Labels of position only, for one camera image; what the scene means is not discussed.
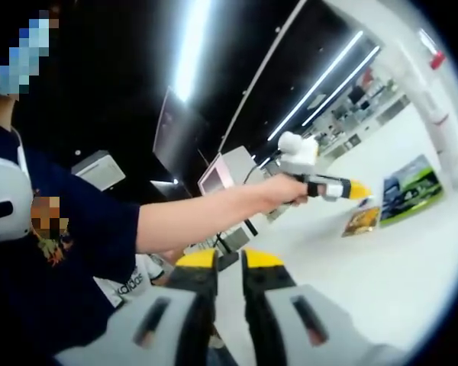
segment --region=black ceiling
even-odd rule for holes
[[[208,160],[217,153],[276,28],[297,2],[212,1],[190,101],[210,125],[200,146]],[[30,94],[19,102],[15,124],[25,142],[66,167],[106,149],[127,176],[110,194],[142,203],[161,200],[150,180],[172,177],[152,154],[153,139],[163,97],[173,84],[189,3],[79,0],[62,20],[59,41],[53,36],[51,56],[41,60]],[[266,138],[274,126],[355,32],[321,1],[309,0],[250,94],[224,149],[245,145],[260,155],[271,149]],[[356,47],[319,92],[332,92],[371,46],[364,41]],[[308,114],[303,108],[289,126],[300,125]],[[203,162],[194,162],[191,186],[203,170]]]

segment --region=person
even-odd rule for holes
[[[0,158],[18,163],[19,142],[11,131],[16,103],[14,95],[0,95]],[[276,175],[184,201],[126,204],[43,153],[24,151],[31,189],[36,196],[59,197],[60,216],[69,221],[47,250],[32,234],[0,243],[1,363],[18,358],[54,364],[56,353],[99,337],[115,308],[93,278],[127,282],[136,253],[180,250],[256,213],[307,201],[305,184]]]
[[[125,283],[119,284],[104,278],[94,278],[94,280],[112,306],[118,310],[144,291],[148,291],[152,284],[163,286],[168,280],[168,275],[149,255],[136,254],[136,266]]]

